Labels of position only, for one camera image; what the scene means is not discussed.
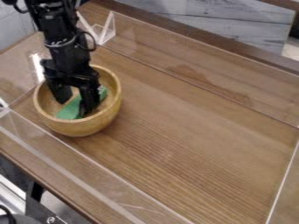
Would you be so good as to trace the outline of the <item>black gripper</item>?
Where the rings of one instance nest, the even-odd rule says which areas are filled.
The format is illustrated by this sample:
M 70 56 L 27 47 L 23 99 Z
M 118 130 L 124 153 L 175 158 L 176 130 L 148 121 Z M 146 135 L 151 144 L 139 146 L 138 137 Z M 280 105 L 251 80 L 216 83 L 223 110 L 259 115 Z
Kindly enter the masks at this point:
M 79 88 L 79 114 L 84 117 L 100 102 L 99 72 L 90 64 L 96 47 L 90 47 L 87 40 L 46 41 L 44 46 L 51 58 L 40 64 L 52 96 L 63 104 L 72 97 L 71 87 Z

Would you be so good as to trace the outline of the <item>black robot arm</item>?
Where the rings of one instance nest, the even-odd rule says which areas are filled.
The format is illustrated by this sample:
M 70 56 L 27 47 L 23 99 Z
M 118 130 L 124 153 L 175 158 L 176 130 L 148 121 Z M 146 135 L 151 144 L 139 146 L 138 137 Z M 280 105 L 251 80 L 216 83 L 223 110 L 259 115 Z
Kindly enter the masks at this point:
M 90 65 L 90 47 L 87 35 L 91 33 L 78 27 L 80 20 L 72 0 L 24 0 L 27 9 L 18 5 L 19 0 L 1 0 L 19 13 L 28 13 L 38 30 L 44 36 L 44 46 L 51 53 L 50 59 L 42 59 L 46 83 L 58 103 L 66 103 L 72 97 L 71 88 L 80 94 L 79 115 L 84 117 L 100 104 L 99 72 Z

